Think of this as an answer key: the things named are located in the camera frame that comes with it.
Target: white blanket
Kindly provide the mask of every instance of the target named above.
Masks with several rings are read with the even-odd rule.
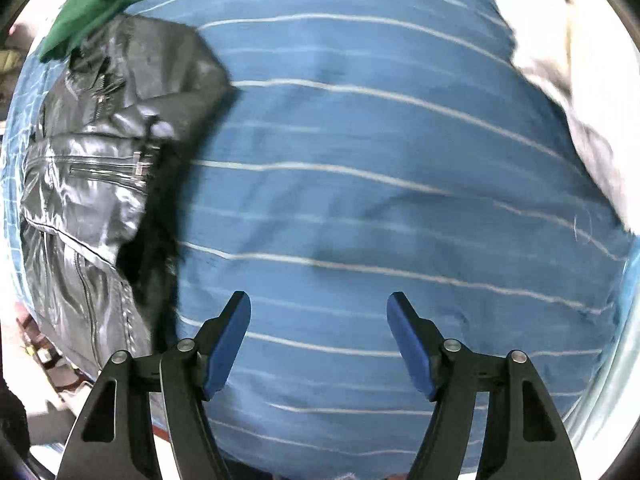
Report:
[[[625,229],[640,234],[640,56],[606,0],[495,0],[514,67],[556,101],[575,150]]]

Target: blue striped bedsheet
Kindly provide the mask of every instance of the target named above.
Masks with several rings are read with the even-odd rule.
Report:
[[[492,0],[146,0],[129,12],[196,27],[239,89],[178,204],[179,334],[233,290],[252,298],[228,385],[207,405],[223,451],[294,480],[407,471],[433,407],[386,325],[396,290],[475,351],[526,351],[570,409],[615,337],[633,238],[562,112],[511,68]],[[27,304],[20,165],[61,70],[27,60],[6,134],[4,234]]]

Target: silver screw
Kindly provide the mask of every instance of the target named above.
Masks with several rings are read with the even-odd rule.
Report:
[[[462,343],[457,339],[445,339],[444,340],[444,349],[449,352],[459,352],[462,348]]]
[[[188,352],[194,346],[196,346],[196,343],[193,339],[180,339],[180,341],[178,341],[178,350],[180,352]]]
[[[511,352],[511,359],[513,359],[517,363],[522,364],[527,362],[527,355],[520,350],[514,350],[513,352]]]
[[[117,365],[123,363],[126,360],[127,353],[124,350],[118,350],[114,355],[111,356],[111,361],[113,361]]]

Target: jacket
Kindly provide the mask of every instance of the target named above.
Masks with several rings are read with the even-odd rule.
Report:
[[[121,14],[44,99],[24,161],[26,277],[40,330],[93,377],[174,337],[171,204],[231,89],[193,29]]]

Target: blue gripper pad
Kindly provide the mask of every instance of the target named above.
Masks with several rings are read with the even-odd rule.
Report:
[[[443,341],[442,336],[431,321],[418,317],[402,292],[395,292],[389,296],[386,302],[386,321],[389,323],[389,328],[402,354],[412,383],[418,391],[430,399],[433,398],[437,386],[432,379],[431,359],[436,358],[437,355],[430,355],[427,348],[432,352],[439,353],[438,348]],[[435,329],[435,331],[425,331],[432,336],[432,341],[423,341],[420,338],[424,336],[420,326],[425,323]]]
[[[233,293],[220,316],[210,320],[226,325],[221,327],[220,338],[207,361],[206,378],[202,387],[207,399],[224,387],[250,320],[251,301],[248,295],[239,291]]]

